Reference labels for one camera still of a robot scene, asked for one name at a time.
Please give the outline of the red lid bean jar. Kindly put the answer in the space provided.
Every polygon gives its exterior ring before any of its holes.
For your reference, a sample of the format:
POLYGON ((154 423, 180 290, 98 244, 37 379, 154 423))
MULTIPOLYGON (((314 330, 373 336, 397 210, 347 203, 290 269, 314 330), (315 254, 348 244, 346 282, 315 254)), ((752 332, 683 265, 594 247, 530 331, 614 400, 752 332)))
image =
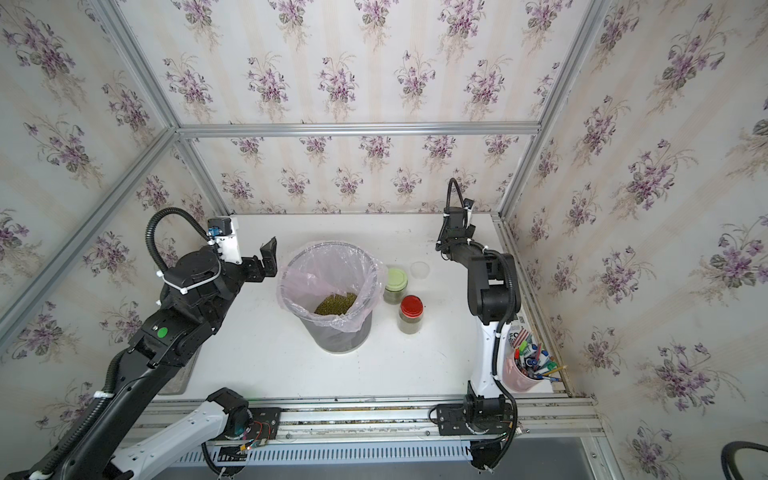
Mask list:
POLYGON ((417 333, 422 325, 424 304, 416 295, 405 296, 400 303, 398 328, 404 334, 417 333))

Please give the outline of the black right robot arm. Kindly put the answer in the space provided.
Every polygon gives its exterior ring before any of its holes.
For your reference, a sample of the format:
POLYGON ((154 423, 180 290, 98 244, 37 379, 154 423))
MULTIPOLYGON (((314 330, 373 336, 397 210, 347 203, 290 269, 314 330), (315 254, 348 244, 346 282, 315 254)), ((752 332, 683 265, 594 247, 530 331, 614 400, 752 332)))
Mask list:
POLYGON ((466 269, 467 305, 479 326, 479 357, 468 383, 464 421, 477 434, 500 428, 499 435, 508 440, 517 429, 517 407, 502 383, 500 357, 503 334, 517 318, 522 300, 514 257, 474 239, 473 207, 458 180, 449 179, 435 250, 443 260, 466 269))

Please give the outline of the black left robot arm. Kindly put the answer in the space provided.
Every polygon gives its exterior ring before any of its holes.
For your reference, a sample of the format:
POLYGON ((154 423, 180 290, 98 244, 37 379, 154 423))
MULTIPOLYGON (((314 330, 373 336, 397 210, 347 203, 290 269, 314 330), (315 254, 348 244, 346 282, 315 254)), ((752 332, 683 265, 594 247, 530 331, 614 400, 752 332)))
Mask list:
POLYGON ((10 478, 151 479, 191 449, 219 435, 238 438, 247 430, 248 401, 223 387, 185 419, 121 448, 156 395, 219 332, 243 285, 261 283, 278 272, 277 240, 271 238, 257 255, 241 256, 232 217, 214 217, 201 226, 184 209, 163 208, 149 219, 145 244, 163 283, 157 311, 110 361, 104 385, 83 415, 41 460, 10 473, 10 478), (205 242, 173 266, 167 265, 155 240, 157 226, 171 215, 184 219, 205 242))

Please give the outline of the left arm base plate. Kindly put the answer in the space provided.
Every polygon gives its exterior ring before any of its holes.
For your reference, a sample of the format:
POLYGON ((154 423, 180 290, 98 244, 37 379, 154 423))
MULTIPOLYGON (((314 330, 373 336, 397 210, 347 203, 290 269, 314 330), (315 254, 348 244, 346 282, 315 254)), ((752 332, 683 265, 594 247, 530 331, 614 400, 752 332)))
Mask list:
POLYGON ((282 409, 278 407, 249 408, 249 413, 235 425, 232 440, 245 449, 266 446, 277 438, 282 409))

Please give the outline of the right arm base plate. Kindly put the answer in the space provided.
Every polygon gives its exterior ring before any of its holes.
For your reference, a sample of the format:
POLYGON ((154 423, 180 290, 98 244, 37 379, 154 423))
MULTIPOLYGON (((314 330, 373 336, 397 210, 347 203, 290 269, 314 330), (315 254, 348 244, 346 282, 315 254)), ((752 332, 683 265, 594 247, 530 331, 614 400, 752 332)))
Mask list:
POLYGON ((507 402, 438 404, 428 412, 440 436, 493 435, 505 433, 512 424, 512 406, 507 402))

